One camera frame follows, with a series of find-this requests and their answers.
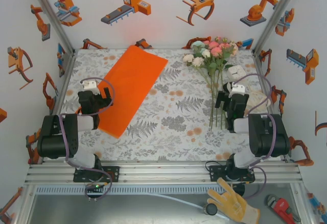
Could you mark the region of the cream ribbon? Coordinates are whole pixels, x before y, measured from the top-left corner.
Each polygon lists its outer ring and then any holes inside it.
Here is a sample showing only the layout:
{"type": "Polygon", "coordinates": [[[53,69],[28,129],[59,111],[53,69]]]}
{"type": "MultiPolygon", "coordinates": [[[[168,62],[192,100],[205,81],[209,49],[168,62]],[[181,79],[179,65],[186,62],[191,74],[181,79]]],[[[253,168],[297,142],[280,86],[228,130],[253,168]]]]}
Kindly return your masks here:
{"type": "MultiPolygon", "coordinates": [[[[249,111],[254,106],[261,103],[263,100],[265,100],[267,97],[265,94],[263,94],[261,91],[250,91],[249,92],[249,99],[247,102],[246,109],[249,111]]],[[[263,113],[267,111],[267,108],[271,105],[270,99],[267,99],[265,103],[261,104],[260,106],[256,107],[252,110],[253,113],[263,113]]]]}

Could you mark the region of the orange wrapping paper sheet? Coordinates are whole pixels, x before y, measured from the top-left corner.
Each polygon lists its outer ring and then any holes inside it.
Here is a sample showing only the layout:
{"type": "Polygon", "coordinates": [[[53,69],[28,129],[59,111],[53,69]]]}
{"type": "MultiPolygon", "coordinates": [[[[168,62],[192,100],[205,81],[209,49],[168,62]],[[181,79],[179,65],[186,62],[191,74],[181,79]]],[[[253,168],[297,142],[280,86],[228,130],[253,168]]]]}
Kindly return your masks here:
{"type": "Polygon", "coordinates": [[[128,47],[104,77],[112,87],[104,81],[98,85],[101,94],[107,87],[114,97],[113,105],[100,114],[98,128],[115,138],[122,136],[167,63],[139,47],[128,47]]]}

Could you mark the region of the fake flower bouquet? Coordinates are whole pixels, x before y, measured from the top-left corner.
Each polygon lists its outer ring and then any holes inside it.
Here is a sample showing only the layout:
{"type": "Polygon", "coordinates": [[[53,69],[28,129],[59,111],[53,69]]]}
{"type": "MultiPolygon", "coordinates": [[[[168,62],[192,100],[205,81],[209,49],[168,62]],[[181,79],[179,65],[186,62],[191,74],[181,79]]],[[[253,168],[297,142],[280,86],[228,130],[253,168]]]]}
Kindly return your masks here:
{"type": "Polygon", "coordinates": [[[215,107],[218,98],[219,85],[223,82],[223,71],[232,67],[228,64],[228,58],[238,53],[239,47],[236,42],[227,38],[216,37],[194,38],[186,45],[191,49],[191,54],[186,54],[182,61],[195,68],[209,85],[211,91],[211,113],[209,126],[212,128],[218,124],[218,109],[215,107]]]}

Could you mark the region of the white square alarm clock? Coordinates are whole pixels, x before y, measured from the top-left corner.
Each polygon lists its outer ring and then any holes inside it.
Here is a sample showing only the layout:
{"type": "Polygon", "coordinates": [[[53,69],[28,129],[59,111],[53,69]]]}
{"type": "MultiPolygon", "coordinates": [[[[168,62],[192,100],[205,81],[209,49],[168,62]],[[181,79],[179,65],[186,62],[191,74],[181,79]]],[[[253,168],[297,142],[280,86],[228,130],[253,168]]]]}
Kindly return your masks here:
{"type": "Polygon", "coordinates": [[[227,70],[227,76],[231,81],[237,81],[246,76],[246,72],[241,65],[235,65],[227,70]]]}

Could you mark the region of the black round disc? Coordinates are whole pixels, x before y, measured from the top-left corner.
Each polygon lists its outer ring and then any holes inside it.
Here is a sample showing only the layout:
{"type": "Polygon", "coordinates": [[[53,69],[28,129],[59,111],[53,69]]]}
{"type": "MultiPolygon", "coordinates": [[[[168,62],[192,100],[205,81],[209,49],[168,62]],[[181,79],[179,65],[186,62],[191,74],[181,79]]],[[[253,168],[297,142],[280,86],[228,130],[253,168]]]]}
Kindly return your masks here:
{"type": "Polygon", "coordinates": [[[245,184],[243,183],[233,184],[232,188],[235,191],[235,193],[237,193],[240,196],[243,196],[245,193],[245,184]]]}

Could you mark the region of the small circuit board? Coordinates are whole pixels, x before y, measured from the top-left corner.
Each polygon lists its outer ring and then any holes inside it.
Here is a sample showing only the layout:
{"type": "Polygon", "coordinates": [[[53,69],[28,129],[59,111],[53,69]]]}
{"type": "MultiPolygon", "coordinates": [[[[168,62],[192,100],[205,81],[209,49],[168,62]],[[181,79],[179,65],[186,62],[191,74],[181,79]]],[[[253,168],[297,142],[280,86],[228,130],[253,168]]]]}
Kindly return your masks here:
{"type": "Polygon", "coordinates": [[[100,197],[104,193],[105,184],[88,184],[85,187],[85,194],[90,198],[100,197]]]}

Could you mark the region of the yellow work glove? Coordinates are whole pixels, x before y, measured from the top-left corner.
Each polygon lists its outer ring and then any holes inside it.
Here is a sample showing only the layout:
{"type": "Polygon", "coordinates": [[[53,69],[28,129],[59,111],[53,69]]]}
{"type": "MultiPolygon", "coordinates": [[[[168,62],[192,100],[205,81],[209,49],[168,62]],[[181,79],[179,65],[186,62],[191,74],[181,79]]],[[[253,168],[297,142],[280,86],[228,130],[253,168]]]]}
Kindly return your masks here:
{"type": "Polygon", "coordinates": [[[208,204],[214,204],[218,211],[222,212],[229,219],[243,224],[259,224],[260,210],[250,206],[247,201],[237,194],[233,188],[222,178],[218,178],[219,184],[225,192],[219,194],[213,189],[209,189],[207,194],[208,204]]]}

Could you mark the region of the white plastic tube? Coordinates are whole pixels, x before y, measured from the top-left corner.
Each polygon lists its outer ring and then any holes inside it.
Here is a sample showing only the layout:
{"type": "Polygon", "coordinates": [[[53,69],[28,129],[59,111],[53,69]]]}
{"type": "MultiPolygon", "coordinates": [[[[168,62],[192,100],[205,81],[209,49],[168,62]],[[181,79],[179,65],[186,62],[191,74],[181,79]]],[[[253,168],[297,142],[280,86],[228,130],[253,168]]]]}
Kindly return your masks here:
{"type": "MultiPolygon", "coordinates": [[[[201,210],[204,211],[204,207],[201,207],[201,206],[196,205],[196,204],[194,204],[194,203],[187,202],[187,201],[184,201],[184,200],[181,200],[181,199],[175,198],[175,197],[171,197],[171,196],[167,196],[167,195],[162,195],[162,194],[155,194],[155,193],[146,193],[145,195],[149,195],[149,196],[155,196],[155,197],[161,197],[161,198],[169,199],[169,200],[176,201],[176,202],[179,202],[179,203],[182,203],[182,204],[188,205],[188,206],[192,206],[192,207],[195,207],[195,208],[197,208],[197,209],[201,209],[201,210]]],[[[218,212],[215,214],[215,216],[217,216],[217,217],[219,217],[219,218],[222,218],[222,219],[225,219],[225,220],[230,220],[228,217],[226,217],[225,215],[219,214],[218,212]]]]}

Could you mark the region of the red pipe wrench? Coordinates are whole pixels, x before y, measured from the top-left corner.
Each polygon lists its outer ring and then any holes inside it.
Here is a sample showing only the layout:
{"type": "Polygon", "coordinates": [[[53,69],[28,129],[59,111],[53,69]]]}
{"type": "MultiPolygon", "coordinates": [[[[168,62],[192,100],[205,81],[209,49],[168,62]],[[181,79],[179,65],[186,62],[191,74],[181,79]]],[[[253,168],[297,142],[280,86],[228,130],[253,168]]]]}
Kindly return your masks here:
{"type": "Polygon", "coordinates": [[[300,224],[301,218],[293,211],[284,198],[270,194],[266,197],[265,205],[269,207],[285,224],[300,224]]]}

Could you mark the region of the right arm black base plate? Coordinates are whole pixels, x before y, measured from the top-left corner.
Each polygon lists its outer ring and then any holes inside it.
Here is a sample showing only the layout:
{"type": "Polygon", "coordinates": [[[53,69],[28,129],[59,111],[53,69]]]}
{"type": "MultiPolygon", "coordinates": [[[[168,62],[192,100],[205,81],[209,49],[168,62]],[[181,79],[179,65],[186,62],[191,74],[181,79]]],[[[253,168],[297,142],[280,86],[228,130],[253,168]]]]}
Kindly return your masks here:
{"type": "Polygon", "coordinates": [[[250,173],[246,168],[227,167],[221,165],[212,165],[209,167],[209,173],[211,181],[217,181],[218,178],[222,178],[227,182],[248,182],[255,181],[255,175],[250,173]]]}

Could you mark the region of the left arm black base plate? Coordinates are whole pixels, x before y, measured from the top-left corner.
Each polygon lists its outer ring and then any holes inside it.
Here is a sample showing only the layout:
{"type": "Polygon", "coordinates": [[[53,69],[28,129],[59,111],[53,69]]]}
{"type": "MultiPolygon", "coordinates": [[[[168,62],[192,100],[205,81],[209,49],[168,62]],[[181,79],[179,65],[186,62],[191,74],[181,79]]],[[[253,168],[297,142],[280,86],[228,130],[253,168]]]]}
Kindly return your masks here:
{"type": "MultiPolygon", "coordinates": [[[[103,166],[102,170],[111,176],[112,181],[114,183],[118,182],[119,175],[120,175],[120,167],[119,166],[103,166]]],[[[109,183],[110,178],[104,173],[90,171],[90,170],[75,169],[75,172],[73,175],[73,182],[75,182],[75,183],[90,183],[90,182],[109,183]]]]}

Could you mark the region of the aluminium front frame rail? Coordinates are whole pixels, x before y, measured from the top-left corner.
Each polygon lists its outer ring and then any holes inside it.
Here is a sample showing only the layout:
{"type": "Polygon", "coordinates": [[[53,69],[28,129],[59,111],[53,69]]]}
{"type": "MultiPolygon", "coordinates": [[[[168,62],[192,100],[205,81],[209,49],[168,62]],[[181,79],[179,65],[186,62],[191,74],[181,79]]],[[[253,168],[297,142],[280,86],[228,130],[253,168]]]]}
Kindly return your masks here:
{"type": "MultiPolygon", "coordinates": [[[[106,166],[119,166],[119,184],[209,184],[209,172],[203,161],[104,161],[106,166]]],[[[254,170],[255,183],[301,183],[302,176],[295,163],[266,161],[254,170]]],[[[59,161],[46,161],[30,166],[25,183],[73,184],[75,170],[59,161]]]]}

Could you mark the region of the left aluminium corner post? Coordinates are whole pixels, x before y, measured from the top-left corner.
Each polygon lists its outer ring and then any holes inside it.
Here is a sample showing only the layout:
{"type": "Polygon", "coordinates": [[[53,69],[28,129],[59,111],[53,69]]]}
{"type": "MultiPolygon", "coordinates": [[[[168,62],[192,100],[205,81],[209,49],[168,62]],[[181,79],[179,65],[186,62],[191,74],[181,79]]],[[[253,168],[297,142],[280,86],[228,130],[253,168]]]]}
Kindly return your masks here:
{"type": "Polygon", "coordinates": [[[38,0],[42,9],[45,11],[51,25],[54,27],[59,39],[62,41],[62,44],[65,47],[65,50],[71,55],[74,55],[75,49],[72,46],[68,36],[66,35],[61,22],[58,20],[55,11],[50,5],[49,0],[38,0]]]}

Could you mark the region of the aluminium corner post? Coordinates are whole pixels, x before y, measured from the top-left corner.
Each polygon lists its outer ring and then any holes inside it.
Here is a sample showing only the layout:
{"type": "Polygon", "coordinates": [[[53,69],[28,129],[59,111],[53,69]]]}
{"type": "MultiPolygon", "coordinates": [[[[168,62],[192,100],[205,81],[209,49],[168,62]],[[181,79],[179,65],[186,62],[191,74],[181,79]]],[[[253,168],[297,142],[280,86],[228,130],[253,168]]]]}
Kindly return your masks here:
{"type": "Polygon", "coordinates": [[[282,13],[284,13],[284,11],[286,10],[286,6],[288,5],[288,3],[290,2],[290,0],[280,0],[277,3],[277,6],[274,10],[274,13],[272,14],[271,18],[269,19],[266,27],[264,28],[264,31],[262,33],[262,35],[260,36],[260,38],[258,39],[258,42],[254,48],[254,52],[253,54],[255,56],[258,56],[259,53],[261,52],[265,42],[268,40],[269,36],[271,35],[271,33],[273,32],[275,26],[277,25],[280,17],[282,16],[282,13]]]}
{"type": "Polygon", "coordinates": [[[65,50],[71,55],[74,55],[75,49],[72,46],[68,36],[66,35],[61,22],[58,20],[55,11],[50,5],[49,0],[38,0],[42,9],[45,11],[51,25],[54,27],[59,39],[62,41],[62,44],[65,47],[65,50]]]}

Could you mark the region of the right aluminium corner post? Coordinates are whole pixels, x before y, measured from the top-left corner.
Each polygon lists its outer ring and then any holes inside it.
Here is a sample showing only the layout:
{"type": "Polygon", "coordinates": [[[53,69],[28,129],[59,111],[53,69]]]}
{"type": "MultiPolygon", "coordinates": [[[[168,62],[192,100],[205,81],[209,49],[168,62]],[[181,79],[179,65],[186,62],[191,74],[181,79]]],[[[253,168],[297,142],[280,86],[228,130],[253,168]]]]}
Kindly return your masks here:
{"type": "Polygon", "coordinates": [[[282,16],[282,13],[284,13],[284,11],[286,10],[286,6],[288,5],[288,3],[290,2],[290,0],[280,0],[277,3],[277,6],[274,10],[274,13],[272,14],[271,18],[269,19],[266,27],[264,28],[264,31],[262,33],[262,35],[260,36],[260,38],[258,39],[258,42],[254,48],[254,52],[253,54],[255,56],[258,56],[259,53],[261,52],[265,42],[268,40],[269,36],[271,35],[271,33],[273,32],[275,26],[277,25],[280,17],[282,16]]]}

